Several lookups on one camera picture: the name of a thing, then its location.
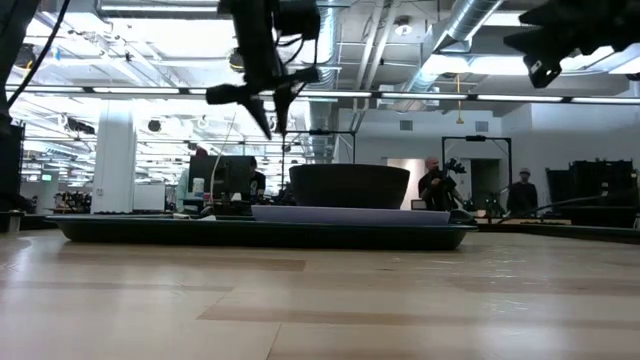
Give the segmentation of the black bowl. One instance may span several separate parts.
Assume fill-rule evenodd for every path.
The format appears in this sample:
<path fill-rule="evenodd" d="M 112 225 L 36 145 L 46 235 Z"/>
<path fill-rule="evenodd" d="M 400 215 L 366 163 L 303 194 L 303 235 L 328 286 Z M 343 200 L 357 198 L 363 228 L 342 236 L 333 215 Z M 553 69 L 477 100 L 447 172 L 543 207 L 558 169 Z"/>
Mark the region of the black bowl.
<path fill-rule="evenodd" d="M 408 170 L 368 164 L 305 164 L 289 169 L 298 206 L 400 209 Z"/>

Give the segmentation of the dark green tray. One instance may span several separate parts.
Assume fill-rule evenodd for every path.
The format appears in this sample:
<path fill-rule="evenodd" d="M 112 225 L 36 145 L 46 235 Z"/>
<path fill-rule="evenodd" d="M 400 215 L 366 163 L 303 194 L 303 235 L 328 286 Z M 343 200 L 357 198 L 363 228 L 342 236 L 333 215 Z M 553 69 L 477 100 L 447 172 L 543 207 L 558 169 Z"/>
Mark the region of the dark green tray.
<path fill-rule="evenodd" d="M 450 251 L 476 226 L 359 226 L 135 216 L 48 216 L 73 242 L 297 249 Z"/>

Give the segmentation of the white cabinet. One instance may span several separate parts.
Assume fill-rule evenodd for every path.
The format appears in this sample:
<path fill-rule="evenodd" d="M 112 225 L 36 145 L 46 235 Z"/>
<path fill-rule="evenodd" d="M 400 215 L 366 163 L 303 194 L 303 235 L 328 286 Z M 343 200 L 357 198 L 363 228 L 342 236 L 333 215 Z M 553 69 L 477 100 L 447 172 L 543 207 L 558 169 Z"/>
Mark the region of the white cabinet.
<path fill-rule="evenodd" d="M 164 184 L 136 184 L 133 209 L 135 211 L 164 211 L 166 186 Z"/>

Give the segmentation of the stacked black crates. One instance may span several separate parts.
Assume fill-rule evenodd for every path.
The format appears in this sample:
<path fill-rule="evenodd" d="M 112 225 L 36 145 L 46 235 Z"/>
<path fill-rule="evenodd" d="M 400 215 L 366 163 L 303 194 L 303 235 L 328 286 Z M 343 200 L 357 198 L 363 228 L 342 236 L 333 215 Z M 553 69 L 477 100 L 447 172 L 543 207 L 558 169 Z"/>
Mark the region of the stacked black crates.
<path fill-rule="evenodd" d="M 640 174 L 632 160 L 577 160 L 546 169 L 550 211 L 573 225 L 632 228 L 640 212 Z"/>

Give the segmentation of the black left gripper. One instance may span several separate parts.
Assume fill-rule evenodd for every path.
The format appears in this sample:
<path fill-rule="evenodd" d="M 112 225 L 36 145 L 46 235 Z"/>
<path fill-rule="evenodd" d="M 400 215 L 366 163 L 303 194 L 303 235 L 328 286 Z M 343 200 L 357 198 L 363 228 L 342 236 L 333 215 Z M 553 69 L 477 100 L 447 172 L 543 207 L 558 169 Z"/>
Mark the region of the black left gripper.
<path fill-rule="evenodd" d="M 286 65 L 272 44 L 267 47 L 239 46 L 235 51 L 244 65 L 244 84 L 221 84 L 206 89 L 205 99 L 210 105 L 227 103 L 244 104 L 268 140 L 272 139 L 271 129 L 264 109 L 264 101 L 258 94 L 274 90 L 273 102 L 276 113 L 275 131 L 285 134 L 289 107 L 295 99 L 292 87 L 302 83 L 316 83 L 320 72 L 316 66 L 298 69 L 289 73 Z"/>

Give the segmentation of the silver ventilation duct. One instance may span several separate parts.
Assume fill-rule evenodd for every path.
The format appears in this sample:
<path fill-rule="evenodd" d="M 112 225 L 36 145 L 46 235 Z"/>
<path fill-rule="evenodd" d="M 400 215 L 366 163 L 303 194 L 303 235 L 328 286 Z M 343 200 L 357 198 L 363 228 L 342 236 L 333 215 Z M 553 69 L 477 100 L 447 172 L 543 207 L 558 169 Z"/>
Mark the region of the silver ventilation duct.
<path fill-rule="evenodd" d="M 415 74 L 405 83 L 403 92 L 427 92 L 437 78 L 446 70 L 437 70 L 429 61 L 451 46 L 462 46 L 462 52 L 468 53 L 472 38 L 489 17 L 501 6 L 504 0 L 456 0 L 451 14 L 429 27 L 421 44 L 422 64 Z"/>

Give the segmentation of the white building pillar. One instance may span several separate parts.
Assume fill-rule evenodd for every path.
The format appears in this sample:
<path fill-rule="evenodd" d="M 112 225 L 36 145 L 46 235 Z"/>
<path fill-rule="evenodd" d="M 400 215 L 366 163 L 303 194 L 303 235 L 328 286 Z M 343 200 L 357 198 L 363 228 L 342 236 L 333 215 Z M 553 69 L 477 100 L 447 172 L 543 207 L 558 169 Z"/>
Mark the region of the white building pillar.
<path fill-rule="evenodd" d="M 132 105 L 102 102 L 92 185 L 92 213 L 133 210 L 137 132 Z"/>

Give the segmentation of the black computer monitor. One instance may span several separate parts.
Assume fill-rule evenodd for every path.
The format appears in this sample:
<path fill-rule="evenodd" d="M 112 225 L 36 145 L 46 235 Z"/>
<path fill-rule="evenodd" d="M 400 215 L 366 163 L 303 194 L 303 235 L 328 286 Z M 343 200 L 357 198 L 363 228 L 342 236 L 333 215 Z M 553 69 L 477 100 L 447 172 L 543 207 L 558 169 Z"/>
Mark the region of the black computer monitor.
<path fill-rule="evenodd" d="M 232 198 L 239 194 L 248 201 L 251 156 L 192 156 L 188 169 L 188 192 L 192 194 L 192 179 L 205 179 L 204 196 L 214 199 Z"/>

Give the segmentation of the long ceiling light strip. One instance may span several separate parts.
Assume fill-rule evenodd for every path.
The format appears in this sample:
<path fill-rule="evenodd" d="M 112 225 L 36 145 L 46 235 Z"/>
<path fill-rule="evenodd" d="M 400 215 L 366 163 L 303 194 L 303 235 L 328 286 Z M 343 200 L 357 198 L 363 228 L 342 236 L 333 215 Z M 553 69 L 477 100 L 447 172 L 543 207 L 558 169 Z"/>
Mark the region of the long ceiling light strip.
<path fill-rule="evenodd" d="M 161 99 L 205 99 L 207 88 L 172 87 L 81 87 L 35 85 L 27 86 L 23 92 L 37 95 L 69 95 L 79 97 L 124 97 Z M 640 97 L 604 96 L 549 96 L 549 95 L 508 95 L 477 93 L 409 93 L 395 91 L 338 91 L 338 90 L 294 90 L 303 99 L 374 99 L 410 101 L 459 101 L 459 102 L 506 102 L 506 103 L 547 103 L 571 105 L 612 105 L 640 106 Z"/>

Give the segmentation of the lavender flat plate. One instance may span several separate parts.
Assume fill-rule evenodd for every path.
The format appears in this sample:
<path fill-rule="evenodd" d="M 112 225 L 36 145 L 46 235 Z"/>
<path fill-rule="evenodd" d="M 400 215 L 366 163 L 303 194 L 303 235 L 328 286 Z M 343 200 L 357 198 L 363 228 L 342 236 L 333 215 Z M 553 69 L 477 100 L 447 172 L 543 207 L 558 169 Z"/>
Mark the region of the lavender flat plate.
<path fill-rule="evenodd" d="M 447 225 L 449 212 L 427 210 L 252 205 L 256 221 L 373 226 Z"/>

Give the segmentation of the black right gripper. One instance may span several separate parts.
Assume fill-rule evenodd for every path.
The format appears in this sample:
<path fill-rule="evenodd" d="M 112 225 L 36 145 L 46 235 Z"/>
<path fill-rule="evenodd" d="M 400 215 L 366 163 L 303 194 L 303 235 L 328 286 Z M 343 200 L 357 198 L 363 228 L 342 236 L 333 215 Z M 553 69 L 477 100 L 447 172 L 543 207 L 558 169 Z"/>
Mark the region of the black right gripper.
<path fill-rule="evenodd" d="M 547 0 L 519 21 L 534 29 L 505 36 L 503 43 L 525 54 L 536 89 L 546 88 L 562 72 L 563 57 L 554 52 L 591 54 L 602 46 L 621 52 L 640 43 L 640 0 Z"/>

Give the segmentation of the person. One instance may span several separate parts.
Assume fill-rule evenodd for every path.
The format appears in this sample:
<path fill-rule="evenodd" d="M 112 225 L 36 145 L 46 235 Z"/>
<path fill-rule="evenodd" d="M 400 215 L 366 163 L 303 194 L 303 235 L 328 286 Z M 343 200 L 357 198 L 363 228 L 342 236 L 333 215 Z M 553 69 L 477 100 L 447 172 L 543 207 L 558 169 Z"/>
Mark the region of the person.
<path fill-rule="evenodd" d="M 251 200 L 259 200 L 264 196 L 266 190 L 266 176 L 257 170 L 257 160 L 255 157 L 250 159 L 250 182 L 249 196 Z"/>
<path fill-rule="evenodd" d="M 510 215 L 518 215 L 538 207 L 538 193 L 536 186 L 530 182 L 531 172 L 522 168 L 519 180 L 510 188 L 507 199 L 507 210 Z"/>
<path fill-rule="evenodd" d="M 464 200 L 456 188 L 457 183 L 439 167 L 437 157 L 425 160 L 426 174 L 418 182 L 419 198 L 428 210 L 451 211 L 458 209 Z"/>

